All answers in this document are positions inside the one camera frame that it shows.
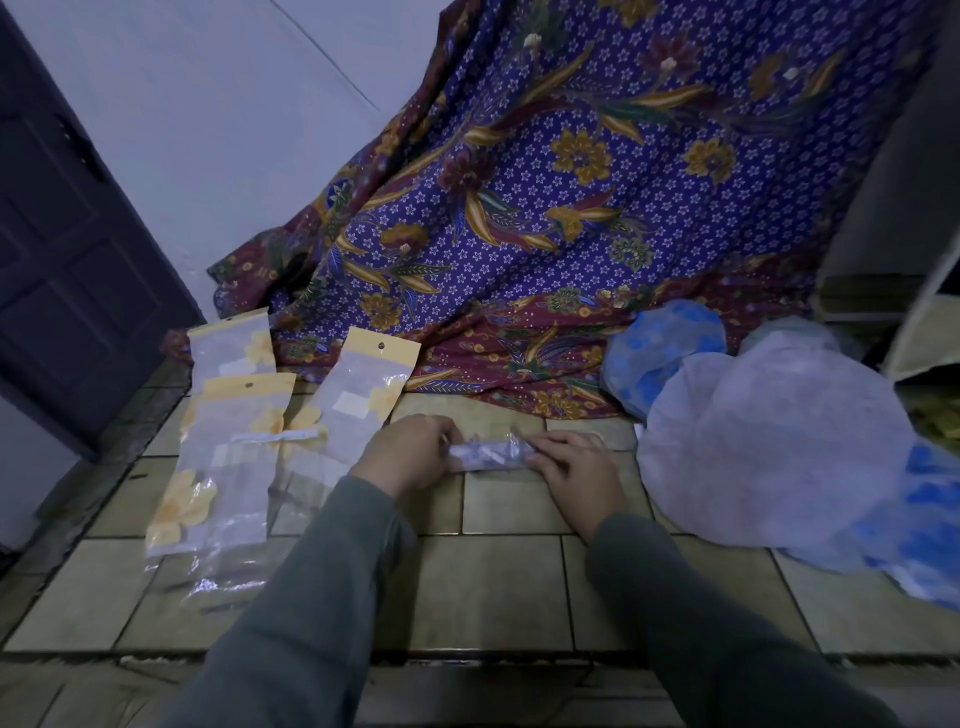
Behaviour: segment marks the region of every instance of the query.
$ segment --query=floral fabric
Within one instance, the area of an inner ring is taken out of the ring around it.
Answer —
[[[611,415],[599,364],[638,310],[705,303],[732,351],[804,313],[941,5],[457,0],[414,98],[210,269],[215,303],[268,303],[308,379],[354,325],[423,343],[408,390]]]

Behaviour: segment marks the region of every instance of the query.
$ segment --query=blue patterned bag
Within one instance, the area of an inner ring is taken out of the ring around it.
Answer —
[[[610,340],[602,384],[628,412],[645,418],[685,356],[726,351],[720,317],[702,303],[677,299],[642,311],[626,331]]]
[[[960,458],[919,440],[898,497],[825,544],[785,553],[831,571],[881,570],[909,595],[960,610]]]

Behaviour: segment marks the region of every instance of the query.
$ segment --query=gray sweater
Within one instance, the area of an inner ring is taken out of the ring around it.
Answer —
[[[163,728],[350,726],[386,574],[416,544],[393,502],[345,477],[276,575],[211,647]],[[588,576],[688,726],[898,726],[817,655],[720,593],[666,531],[618,513]]]

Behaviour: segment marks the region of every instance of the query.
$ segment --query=person's right hand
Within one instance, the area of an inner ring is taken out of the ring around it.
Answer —
[[[612,513],[630,510],[611,452],[592,432],[544,432],[527,442],[538,450],[527,467],[546,480],[570,527],[588,544]]]

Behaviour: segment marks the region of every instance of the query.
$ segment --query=door panel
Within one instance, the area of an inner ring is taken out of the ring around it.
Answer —
[[[92,443],[199,320],[0,8],[0,378]]]

